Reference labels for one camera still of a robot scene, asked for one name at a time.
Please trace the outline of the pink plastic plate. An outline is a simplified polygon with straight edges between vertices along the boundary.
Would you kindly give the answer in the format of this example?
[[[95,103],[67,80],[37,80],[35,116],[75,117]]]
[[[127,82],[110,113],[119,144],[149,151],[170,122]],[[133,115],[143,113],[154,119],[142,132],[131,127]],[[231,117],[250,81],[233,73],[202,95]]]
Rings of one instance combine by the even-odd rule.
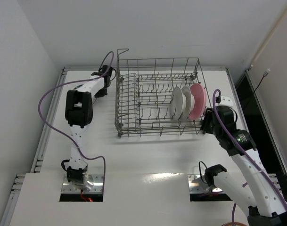
[[[190,87],[191,94],[194,97],[195,103],[192,111],[189,114],[189,119],[197,120],[204,113],[206,106],[206,90],[199,84],[195,83]]]

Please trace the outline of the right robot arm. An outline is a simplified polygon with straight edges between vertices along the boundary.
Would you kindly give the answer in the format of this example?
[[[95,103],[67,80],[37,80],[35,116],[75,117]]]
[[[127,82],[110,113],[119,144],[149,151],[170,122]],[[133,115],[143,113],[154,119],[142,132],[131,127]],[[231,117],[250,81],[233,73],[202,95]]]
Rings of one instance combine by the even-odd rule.
[[[237,129],[233,110],[207,108],[201,130],[213,134],[243,174],[248,188],[220,164],[205,169],[203,182],[220,188],[245,214],[251,226],[287,226],[287,202],[268,176],[246,130]]]

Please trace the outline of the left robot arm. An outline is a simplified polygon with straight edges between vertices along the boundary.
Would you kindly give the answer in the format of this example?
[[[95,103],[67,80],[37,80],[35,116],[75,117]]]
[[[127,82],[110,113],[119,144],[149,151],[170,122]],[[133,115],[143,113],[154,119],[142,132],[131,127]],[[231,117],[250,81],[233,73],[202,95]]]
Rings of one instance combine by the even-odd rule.
[[[90,75],[90,81],[68,90],[66,95],[65,119],[70,127],[71,138],[74,140],[66,176],[68,182],[78,186],[85,185],[89,177],[86,158],[79,150],[84,143],[87,128],[93,120],[93,101],[107,95],[114,71],[113,67],[103,65]]]

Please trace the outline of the grey wire dish rack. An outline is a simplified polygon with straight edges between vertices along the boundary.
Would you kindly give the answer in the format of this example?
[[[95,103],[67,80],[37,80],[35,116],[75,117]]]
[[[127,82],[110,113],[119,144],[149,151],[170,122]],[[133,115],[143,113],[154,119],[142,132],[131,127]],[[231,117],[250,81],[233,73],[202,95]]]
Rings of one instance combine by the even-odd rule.
[[[203,117],[182,120],[170,103],[175,87],[206,82],[197,57],[126,58],[117,50],[115,126],[118,136],[199,134]]]

